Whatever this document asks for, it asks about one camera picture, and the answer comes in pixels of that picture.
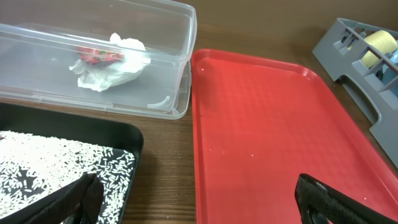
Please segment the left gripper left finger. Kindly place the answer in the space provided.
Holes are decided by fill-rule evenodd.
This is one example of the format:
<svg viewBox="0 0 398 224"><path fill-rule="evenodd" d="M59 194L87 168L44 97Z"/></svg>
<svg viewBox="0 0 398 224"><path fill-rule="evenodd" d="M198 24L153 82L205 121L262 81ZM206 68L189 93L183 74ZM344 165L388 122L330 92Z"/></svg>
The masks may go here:
<svg viewBox="0 0 398 224"><path fill-rule="evenodd" d="M104 200L104 185L96 174L78 180L27 207L1 218L2 224L58 224L98 221Z"/></svg>

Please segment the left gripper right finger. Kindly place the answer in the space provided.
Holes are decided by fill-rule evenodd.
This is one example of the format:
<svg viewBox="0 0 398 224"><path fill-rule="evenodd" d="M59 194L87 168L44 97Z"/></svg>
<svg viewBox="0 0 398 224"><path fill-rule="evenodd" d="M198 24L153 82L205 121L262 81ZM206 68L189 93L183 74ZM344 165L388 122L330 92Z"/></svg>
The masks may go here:
<svg viewBox="0 0 398 224"><path fill-rule="evenodd" d="M300 174L295 187L303 224L397 224L308 174Z"/></svg>

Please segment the food leftovers rice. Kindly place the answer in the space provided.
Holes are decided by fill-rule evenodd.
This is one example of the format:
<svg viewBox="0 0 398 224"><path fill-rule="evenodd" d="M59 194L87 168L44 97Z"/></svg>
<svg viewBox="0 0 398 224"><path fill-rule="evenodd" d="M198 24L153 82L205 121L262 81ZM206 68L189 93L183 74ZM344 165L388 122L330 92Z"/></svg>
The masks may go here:
<svg viewBox="0 0 398 224"><path fill-rule="evenodd" d="M133 153L56 137L1 132L1 217L96 174L104 185L98 223L118 224L136 164Z"/></svg>

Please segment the small light blue bowl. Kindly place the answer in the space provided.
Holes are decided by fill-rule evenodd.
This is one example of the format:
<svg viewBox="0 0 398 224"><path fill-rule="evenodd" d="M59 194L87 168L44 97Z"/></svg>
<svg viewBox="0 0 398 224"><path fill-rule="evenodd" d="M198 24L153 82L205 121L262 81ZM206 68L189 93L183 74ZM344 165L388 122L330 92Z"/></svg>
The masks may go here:
<svg viewBox="0 0 398 224"><path fill-rule="evenodd" d="M395 51L391 58L390 61L394 64L397 65L397 51ZM381 81L383 84L387 85L390 81L392 81L395 77L397 76L397 73L394 72L391 68L389 68L387 65L382 66L382 76L381 76Z"/></svg>

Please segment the yellow plastic cup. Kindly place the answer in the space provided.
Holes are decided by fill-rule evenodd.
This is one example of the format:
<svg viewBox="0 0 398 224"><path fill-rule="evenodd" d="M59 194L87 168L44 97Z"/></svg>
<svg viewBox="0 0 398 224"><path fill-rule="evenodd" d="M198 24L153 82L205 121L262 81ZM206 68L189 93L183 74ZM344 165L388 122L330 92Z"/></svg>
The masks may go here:
<svg viewBox="0 0 398 224"><path fill-rule="evenodd" d="M397 50L397 42L395 38L384 30L379 30L365 37L364 41L383 54L391 54ZM371 68L378 60L379 58L374 53L367 51L364 57L361 59L361 62L365 67Z"/></svg>

